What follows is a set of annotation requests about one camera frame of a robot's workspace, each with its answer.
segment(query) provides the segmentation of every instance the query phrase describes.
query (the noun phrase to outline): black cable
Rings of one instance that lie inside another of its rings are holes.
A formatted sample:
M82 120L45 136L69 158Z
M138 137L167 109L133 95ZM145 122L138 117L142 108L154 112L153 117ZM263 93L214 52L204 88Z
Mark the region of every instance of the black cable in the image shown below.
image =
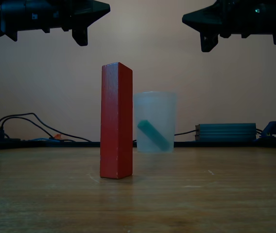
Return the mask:
M61 131L59 131L59 130L56 130L56 129L54 129L54 128L48 126L48 125L45 124L43 121L41 121L41 119L40 119L35 113L24 113L24 114L15 114L15 115L5 116L5 117L2 117L2 118L0 119L0 122L1 122L2 120L4 120L4 119L8 118L8 117L12 117L12 116L13 116L13 117L19 117L19 116L27 116L27 115L33 115L33 116L35 116L35 118L36 118L42 125L44 125L45 127L49 128L49 129L51 129L51 130L54 130L54 131L57 132L57 133L63 134L63 135L68 136L68 137L74 137L74 138L78 138L78 139L85 140L85 141L87 141L87 142L91 142L90 140L88 140L88 139L86 139L86 138L77 137L77 136L73 136L73 135L70 135L70 134L67 134L67 133L63 133L63 132L61 132Z
M74 140L71 139L63 139L63 140L59 140L60 142L76 142Z
M192 130L192 131L189 131L189 132L185 132L185 133L177 133L175 134L175 136L179 136L179 135L184 135L184 134L189 134L189 133L193 133L193 132L196 132L197 130Z
M5 119L1 125L1 127L4 127L4 124L6 121L10 120L10 119L23 119L23 120L26 120L28 122L31 122L32 124L34 124L35 126L39 127L41 130L43 130L46 134L48 134L48 136L50 136L51 138L54 138L49 132L47 132L46 130L44 130L41 126L35 124L33 121L27 119L27 118L24 118L24 117L17 117L17 116L13 116L13 117L9 117L7 119Z

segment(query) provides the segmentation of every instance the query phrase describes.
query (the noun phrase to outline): plastic cup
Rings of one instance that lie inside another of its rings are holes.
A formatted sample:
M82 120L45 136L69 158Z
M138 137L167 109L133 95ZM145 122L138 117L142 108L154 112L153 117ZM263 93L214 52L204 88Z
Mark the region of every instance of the plastic cup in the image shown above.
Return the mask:
M139 152L172 152L176 119L175 93L143 92L134 95Z

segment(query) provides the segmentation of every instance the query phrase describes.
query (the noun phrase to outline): beige wall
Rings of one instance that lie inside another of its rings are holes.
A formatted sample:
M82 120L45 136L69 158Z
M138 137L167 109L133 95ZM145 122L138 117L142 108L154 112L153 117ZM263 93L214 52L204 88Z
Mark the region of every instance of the beige wall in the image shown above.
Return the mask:
M181 18L213 0L105 2L111 12L89 28L87 47L61 29L20 32L16 43L0 38L0 117L35 112L55 128L99 141L101 67L120 61L134 71L134 93L178 94L177 132L200 123L255 122L263 129L276 120L271 36L221 38L211 53L202 53L198 32ZM45 137L15 119L6 132L23 139Z

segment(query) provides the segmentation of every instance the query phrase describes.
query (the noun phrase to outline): black robotic arm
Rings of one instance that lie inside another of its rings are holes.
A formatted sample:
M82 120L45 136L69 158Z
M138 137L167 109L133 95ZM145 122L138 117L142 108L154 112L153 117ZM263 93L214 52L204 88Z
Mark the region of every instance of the black robotic arm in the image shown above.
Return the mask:
M217 0L212 6L186 14L183 23L199 31L203 52L218 44L218 36L273 35L276 44L276 0Z
M17 41L18 31L62 28L86 46L87 28L109 12L109 4L94 0L0 0L0 37Z

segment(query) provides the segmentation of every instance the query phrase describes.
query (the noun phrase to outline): orange object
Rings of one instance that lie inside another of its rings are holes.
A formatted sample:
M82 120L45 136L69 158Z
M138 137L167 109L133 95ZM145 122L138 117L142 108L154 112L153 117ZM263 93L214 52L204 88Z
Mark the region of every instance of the orange object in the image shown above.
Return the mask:
M133 174L133 71L122 63L103 66L100 176Z
M54 139L61 140L61 139L62 139L61 136L62 136L61 134L56 134L56 135L54 136Z

